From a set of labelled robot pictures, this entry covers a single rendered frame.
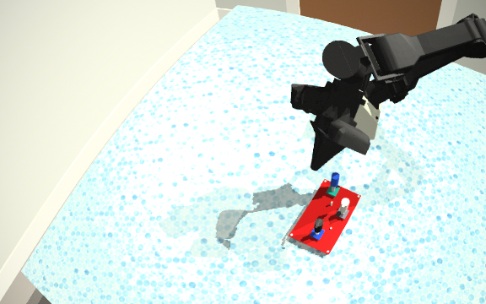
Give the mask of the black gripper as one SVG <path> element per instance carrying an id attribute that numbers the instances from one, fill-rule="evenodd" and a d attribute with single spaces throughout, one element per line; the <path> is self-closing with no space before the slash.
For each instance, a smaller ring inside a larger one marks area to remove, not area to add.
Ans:
<path id="1" fill-rule="evenodd" d="M 330 117 L 321 114 L 322 110 L 302 109 L 306 114 L 316 116 L 310 123 L 315 131 L 315 142 L 310 168 L 319 170 L 335 155 L 346 147 L 366 155 L 370 148 L 370 137 L 356 128 L 354 121 L 359 104 L 365 106 L 364 92 L 334 78 L 329 84 L 334 86 L 335 96 Z"/>

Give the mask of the red circuit board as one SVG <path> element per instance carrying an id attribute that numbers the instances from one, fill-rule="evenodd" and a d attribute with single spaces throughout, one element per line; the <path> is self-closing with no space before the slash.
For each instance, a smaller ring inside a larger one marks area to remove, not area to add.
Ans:
<path id="1" fill-rule="evenodd" d="M 339 173 L 332 173 L 332 180 L 324 179 L 307 209 L 289 233 L 310 247 L 330 254 L 337 243 L 361 195 L 340 187 Z"/>

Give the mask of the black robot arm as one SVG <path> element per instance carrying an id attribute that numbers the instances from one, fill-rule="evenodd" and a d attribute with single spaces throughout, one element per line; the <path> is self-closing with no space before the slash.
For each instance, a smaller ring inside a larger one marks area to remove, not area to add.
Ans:
<path id="1" fill-rule="evenodd" d="M 356 40 L 358 46 L 346 41 L 327 44 L 322 64 L 332 76 L 363 91 L 378 110 L 386 100 L 394 104 L 404 100 L 420 78 L 461 57 L 485 58 L 486 21 L 470 14 L 456 24 L 419 35 L 383 33 Z M 330 117 L 336 94 L 330 83 L 324 87 L 291 84 L 292 108 L 322 110 L 322 115 Z"/>

